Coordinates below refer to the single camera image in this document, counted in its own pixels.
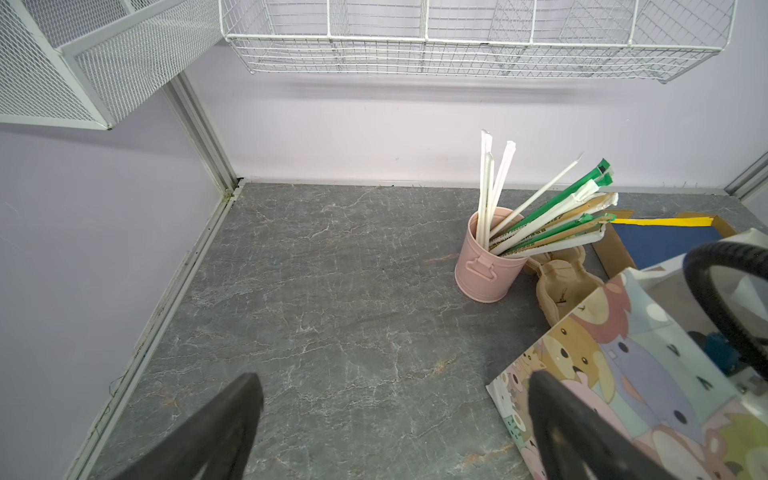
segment white mesh basket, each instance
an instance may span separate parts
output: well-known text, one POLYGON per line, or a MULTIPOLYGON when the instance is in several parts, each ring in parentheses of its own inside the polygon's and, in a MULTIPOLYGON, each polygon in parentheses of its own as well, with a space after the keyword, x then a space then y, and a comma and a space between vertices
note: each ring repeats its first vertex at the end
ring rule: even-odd
POLYGON ((251 73, 666 82, 722 51, 737 0, 220 0, 251 73))
POLYGON ((221 39, 217 0, 0 0, 0 122, 108 129, 221 39))

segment cardboard box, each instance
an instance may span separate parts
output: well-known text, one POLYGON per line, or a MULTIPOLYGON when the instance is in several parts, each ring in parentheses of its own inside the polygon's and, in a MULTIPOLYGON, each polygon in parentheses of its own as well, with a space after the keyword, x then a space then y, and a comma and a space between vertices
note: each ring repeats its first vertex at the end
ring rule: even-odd
MULTIPOLYGON (((632 218, 633 210, 606 210, 606 213, 616 215, 616 218, 632 218)), ((674 218, 695 218, 695 217, 707 217, 712 219, 712 227, 717 230, 723 238, 736 235, 736 231, 730 226, 722 217, 711 214, 699 214, 697 212, 682 212, 677 214, 674 218)), ((618 275, 619 272, 625 268, 632 267, 637 269, 632 256, 627 251, 627 248, 621 242, 621 238, 616 229, 611 224, 608 224, 605 230, 605 237, 603 240, 592 244, 595 253, 598 254, 600 262, 603 264, 605 273, 609 278, 613 278, 618 275)))

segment yellow strip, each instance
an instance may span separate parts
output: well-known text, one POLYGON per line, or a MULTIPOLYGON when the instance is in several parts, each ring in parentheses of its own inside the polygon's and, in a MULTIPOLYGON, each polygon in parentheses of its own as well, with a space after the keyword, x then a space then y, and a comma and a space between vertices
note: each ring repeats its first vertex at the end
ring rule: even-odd
POLYGON ((665 227, 710 227, 712 217, 695 218, 617 218, 613 223, 623 223, 625 225, 662 225, 665 227))

